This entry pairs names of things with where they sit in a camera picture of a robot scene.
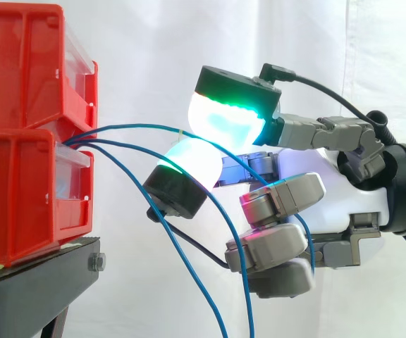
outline stacked red bins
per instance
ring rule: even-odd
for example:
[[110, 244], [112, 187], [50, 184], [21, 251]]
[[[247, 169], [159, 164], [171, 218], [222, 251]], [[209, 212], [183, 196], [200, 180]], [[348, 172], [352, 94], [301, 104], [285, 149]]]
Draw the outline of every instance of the stacked red bins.
[[97, 64], [62, 8], [0, 3], [0, 264], [92, 229], [93, 158], [63, 146], [97, 125]]

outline cable connector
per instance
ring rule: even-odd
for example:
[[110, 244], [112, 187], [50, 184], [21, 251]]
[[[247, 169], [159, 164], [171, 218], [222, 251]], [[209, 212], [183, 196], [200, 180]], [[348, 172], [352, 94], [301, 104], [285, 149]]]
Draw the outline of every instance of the cable connector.
[[293, 70], [271, 65], [270, 63], [265, 63], [262, 66], [261, 74], [259, 74], [260, 79], [272, 83], [275, 81], [292, 82], [295, 81], [296, 77], [297, 75]]

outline gray metal bracket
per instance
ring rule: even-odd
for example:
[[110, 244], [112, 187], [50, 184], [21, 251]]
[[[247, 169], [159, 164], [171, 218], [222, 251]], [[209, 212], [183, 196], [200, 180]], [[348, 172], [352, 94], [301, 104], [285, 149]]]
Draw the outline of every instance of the gray metal bracket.
[[[251, 169], [260, 174], [266, 181], [278, 180], [278, 154], [260, 151], [239, 155], [238, 158]], [[253, 183], [257, 180], [231, 157], [222, 158], [222, 173], [215, 187], [225, 187], [240, 183]]]
[[[359, 241], [380, 236], [377, 213], [353, 214], [346, 231], [340, 234], [313, 235], [316, 267], [341, 268], [361, 265]], [[309, 261], [309, 249], [299, 257]]]

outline transparent drawer front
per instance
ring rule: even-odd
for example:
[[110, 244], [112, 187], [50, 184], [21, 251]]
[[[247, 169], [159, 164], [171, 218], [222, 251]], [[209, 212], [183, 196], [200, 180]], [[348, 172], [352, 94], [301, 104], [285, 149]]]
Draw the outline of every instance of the transparent drawer front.
[[66, 24], [65, 72], [70, 86], [85, 99], [85, 76], [95, 73], [92, 59], [81, 47], [70, 27]]
[[81, 169], [90, 167], [89, 156], [63, 144], [56, 144], [56, 198], [83, 200]]

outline green led light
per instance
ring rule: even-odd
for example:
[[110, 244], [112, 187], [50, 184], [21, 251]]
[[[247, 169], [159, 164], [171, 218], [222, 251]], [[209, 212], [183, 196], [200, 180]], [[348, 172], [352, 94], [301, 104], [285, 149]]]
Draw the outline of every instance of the green led light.
[[189, 106], [189, 124], [198, 136], [239, 153], [253, 144], [265, 121], [252, 109], [221, 104], [194, 93]]
[[[184, 139], [170, 149], [166, 157], [186, 170], [205, 188], [211, 190], [222, 173], [222, 158], [219, 151], [201, 139]], [[160, 160], [158, 165], [175, 169], [170, 163]]]

